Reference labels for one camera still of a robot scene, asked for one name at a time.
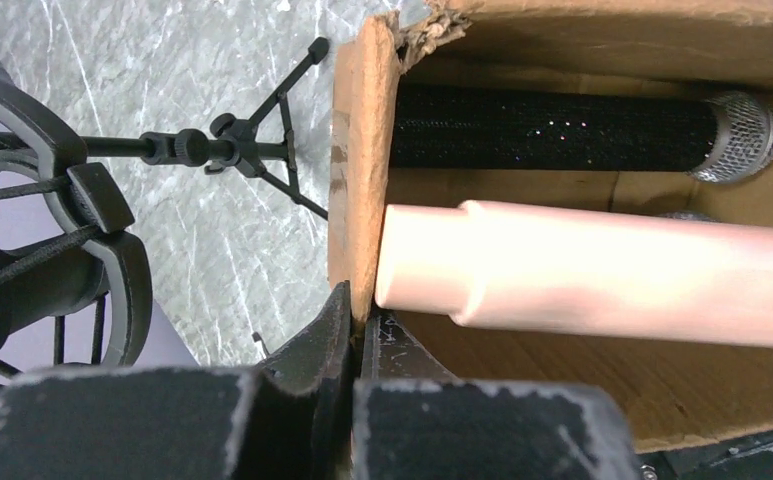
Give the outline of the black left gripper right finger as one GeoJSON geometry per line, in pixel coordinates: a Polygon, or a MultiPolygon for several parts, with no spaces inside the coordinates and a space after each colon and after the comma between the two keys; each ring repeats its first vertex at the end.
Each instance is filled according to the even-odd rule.
{"type": "Polygon", "coordinates": [[[353,393],[356,479],[637,479],[628,424],[601,389],[460,379],[389,310],[367,322],[353,393]]]}

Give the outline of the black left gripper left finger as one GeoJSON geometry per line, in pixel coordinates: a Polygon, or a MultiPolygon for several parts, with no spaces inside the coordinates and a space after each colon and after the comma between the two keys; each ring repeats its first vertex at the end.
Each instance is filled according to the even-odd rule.
{"type": "Polygon", "coordinates": [[[332,479],[348,436],[350,287],[258,364],[54,367],[0,392],[0,479],[332,479]]]}

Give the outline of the black glitter microphone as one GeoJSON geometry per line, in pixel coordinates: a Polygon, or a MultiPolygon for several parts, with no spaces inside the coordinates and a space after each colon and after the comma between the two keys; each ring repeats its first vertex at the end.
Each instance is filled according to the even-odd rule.
{"type": "Polygon", "coordinates": [[[773,161],[773,109],[707,100],[402,85],[394,168],[675,172],[727,184],[773,161]]]}

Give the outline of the purple glitter microphone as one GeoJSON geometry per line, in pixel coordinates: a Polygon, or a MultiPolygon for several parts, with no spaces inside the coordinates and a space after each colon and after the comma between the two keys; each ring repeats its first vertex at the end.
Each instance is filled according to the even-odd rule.
{"type": "Polygon", "coordinates": [[[658,214],[659,218],[686,220],[686,221],[700,221],[700,222],[717,222],[717,220],[711,218],[708,215],[692,212],[692,211],[676,211],[669,213],[658,214]]]}

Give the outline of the pink peach microphone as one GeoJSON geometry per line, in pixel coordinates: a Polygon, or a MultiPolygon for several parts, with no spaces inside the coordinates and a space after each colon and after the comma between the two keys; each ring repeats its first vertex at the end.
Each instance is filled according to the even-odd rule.
{"type": "Polygon", "coordinates": [[[470,328],[773,347],[773,228],[390,205],[374,298],[470,328]]]}

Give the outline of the brown cardboard box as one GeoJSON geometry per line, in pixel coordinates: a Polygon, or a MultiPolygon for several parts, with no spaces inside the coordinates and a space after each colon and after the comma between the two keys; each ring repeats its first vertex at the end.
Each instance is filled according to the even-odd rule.
{"type": "MultiPolygon", "coordinates": [[[[386,201],[466,199],[625,213],[696,210],[773,227],[773,163],[745,182],[682,174],[445,170],[387,157],[399,81],[551,91],[692,96],[739,86],[773,103],[773,1],[434,1],[404,27],[354,3],[333,88],[328,278],[371,298],[386,201]]],[[[400,321],[463,378],[576,382],[619,405],[640,452],[773,430],[773,349],[461,328],[441,315],[400,321]]]]}

